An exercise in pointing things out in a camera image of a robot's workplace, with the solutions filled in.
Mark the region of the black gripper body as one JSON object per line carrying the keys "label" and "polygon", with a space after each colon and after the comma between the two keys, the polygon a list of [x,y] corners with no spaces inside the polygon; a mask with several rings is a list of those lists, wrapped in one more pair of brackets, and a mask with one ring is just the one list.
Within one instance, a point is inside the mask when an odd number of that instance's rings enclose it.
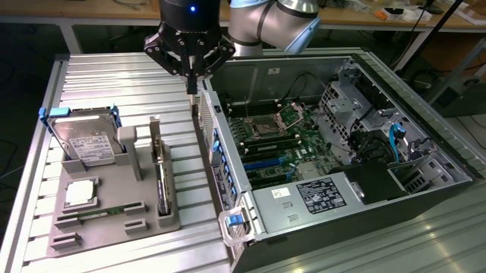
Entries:
{"label": "black gripper body", "polygon": [[222,39],[220,1],[160,1],[160,36],[181,57],[206,55]]}

